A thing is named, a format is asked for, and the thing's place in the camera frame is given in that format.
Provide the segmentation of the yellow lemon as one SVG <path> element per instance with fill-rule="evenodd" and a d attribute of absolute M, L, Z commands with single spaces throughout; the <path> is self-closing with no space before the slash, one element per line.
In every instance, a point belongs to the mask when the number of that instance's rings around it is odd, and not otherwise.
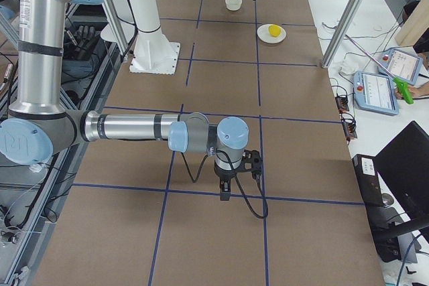
<path fill-rule="evenodd" d="M 271 37 L 277 38 L 281 35 L 282 29 L 278 25 L 270 25 L 268 27 L 268 32 L 269 32 Z"/>

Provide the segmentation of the white bowl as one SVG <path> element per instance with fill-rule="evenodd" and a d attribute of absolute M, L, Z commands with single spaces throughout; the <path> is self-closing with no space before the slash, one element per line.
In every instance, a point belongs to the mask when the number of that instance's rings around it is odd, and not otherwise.
<path fill-rule="evenodd" d="M 225 6 L 229 11 L 240 10 L 242 3 L 242 0 L 225 0 Z"/>

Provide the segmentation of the white plate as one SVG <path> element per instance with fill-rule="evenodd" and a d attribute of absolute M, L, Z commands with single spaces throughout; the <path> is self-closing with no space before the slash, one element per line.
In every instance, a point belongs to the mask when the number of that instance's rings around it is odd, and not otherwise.
<path fill-rule="evenodd" d="M 287 35 L 285 29 L 280 26 L 281 29 L 282 29 L 281 35 L 279 37 L 277 37 L 277 38 L 273 38 L 273 37 L 270 36 L 270 34 L 268 32 L 268 27 L 270 25 L 275 25 L 275 24 L 265 24 L 265 25 L 262 25 L 262 26 L 260 26 L 260 27 L 257 28 L 257 36 L 258 36 L 258 38 L 261 41 L 263 41 L 263 42 L 265 42 L 267 44 L 278 44 L 278 43 L 284 41 L 285 38 L 286 38 L 286 35 Z"/>

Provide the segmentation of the orange black electronics module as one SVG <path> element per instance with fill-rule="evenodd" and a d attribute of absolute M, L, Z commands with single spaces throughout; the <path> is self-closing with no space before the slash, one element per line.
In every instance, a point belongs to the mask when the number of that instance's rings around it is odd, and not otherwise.
<path fill-rule="evenodd" d="M 349 112 L 349 100 L 347 96 L 336 96 L 335 102 L 339 113 Z"/>

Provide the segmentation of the near teach pendant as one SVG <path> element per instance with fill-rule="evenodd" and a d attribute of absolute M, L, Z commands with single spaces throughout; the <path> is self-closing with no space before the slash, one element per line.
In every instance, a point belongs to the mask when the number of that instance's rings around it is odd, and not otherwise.
<path fill-rule="evenodd" d="M 385 115 L 398 115 L 399 106 L 392 79 L 382 74 L 358 71 L 353 76 L 355 102 L 360 109 Z"/>

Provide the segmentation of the teach pendant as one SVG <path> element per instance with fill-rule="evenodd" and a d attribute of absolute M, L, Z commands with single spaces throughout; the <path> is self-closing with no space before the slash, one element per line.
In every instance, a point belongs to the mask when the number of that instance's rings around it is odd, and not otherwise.
<path fill-rule="evenodd" d="M 355 102 L 360 109 L 385 115 L 398 115 L 399 106 L 392 79 L 382 74 L 358 71 L 353 76 Z"/>
<path fill-rule="evenodd" d="M 417 54 L 411 54 L 398 48 L 391 48 L 382 53 L 379 61 L 395 77 L 415 85 L 423 59 Z"/>

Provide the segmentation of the black computer box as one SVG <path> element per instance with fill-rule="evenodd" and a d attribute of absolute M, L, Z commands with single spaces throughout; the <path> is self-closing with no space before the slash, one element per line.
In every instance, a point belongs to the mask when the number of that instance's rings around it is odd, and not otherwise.
<path fill-rule="evenodd" d="M 352 162 L 377 254 L 385 263 L 417 263 L 416 247 L 410 244 L 412 228 L 393 207 L 392 195 L 381 191 L 374 158 L 356 154 Z"/>

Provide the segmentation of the far teach pendant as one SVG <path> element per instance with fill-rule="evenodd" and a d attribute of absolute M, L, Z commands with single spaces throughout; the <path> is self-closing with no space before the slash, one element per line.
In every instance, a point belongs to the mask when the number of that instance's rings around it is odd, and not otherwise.
<path fill-rule="evenodd" d="M 423 59 L 417 54 L 411 54 L 398 48 L 391 48 L 382 53 L 379 61 L 395 77 L 415 85 Z"/>

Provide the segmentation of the black monitor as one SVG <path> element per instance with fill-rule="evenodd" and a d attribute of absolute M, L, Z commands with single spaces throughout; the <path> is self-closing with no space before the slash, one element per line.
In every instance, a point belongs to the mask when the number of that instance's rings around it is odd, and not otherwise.
<path fill-rule="evenodd" d="M 376 156 L 375 167 L 411 219 L 428 214 L 428 134 L 411 121 Z"/>

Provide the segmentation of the aluminium frame post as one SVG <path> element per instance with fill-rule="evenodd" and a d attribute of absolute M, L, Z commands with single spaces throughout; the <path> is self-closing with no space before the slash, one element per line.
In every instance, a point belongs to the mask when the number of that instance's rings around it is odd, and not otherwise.
<path fill-rule="evenodd" d="M 322 68 L 328 68 L 330 63 L 332 62 L 341 41 L 345 37 L 345 34 L 361 4 L 362 0 L 349 0 L 343 14 L 340 18 L 339 24 L 335 28 L 332 39 L 329 42 L 329 45 L 323 55 L 323 59 L 321 61 Z"/>

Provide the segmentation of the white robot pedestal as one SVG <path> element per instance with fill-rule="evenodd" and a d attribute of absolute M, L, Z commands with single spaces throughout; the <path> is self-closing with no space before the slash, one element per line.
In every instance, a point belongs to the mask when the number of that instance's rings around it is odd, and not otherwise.
<path fill-rule="evenodd" d="M 124 50 L 136 37 L 129 70 L 133 73 L 174 74 L 180 44 L 163 34 L 156 0 L 112 0 L 118 23 L 108 21 L 101 32 L 107 42 L 118 43 L 119 28 L 125 36 Z"/>

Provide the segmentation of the green handled grabber tool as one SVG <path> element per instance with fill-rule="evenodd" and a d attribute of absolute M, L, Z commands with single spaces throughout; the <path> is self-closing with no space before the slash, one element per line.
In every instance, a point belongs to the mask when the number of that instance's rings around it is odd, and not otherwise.
<path fill-rule="evenodd" d="M 353 40 L 350 36 L 345 34 L 345 37 L 361 52 L 363 52 L 370 60 L 375 62 L 384 72 L 387 74 L 393 82 L 396 84 L 398 92 L 401 94 L 402 98 L 408 103 L 413 104 L 414 99 L 408 89 L 408 83 L 400 80 L 397 76 L 393 75 L 384 65 L 382 65 L 375 57 L 373 57 L 368 51 L 366 51 L 362 46 L 360 46 L 355 40 Z"/>

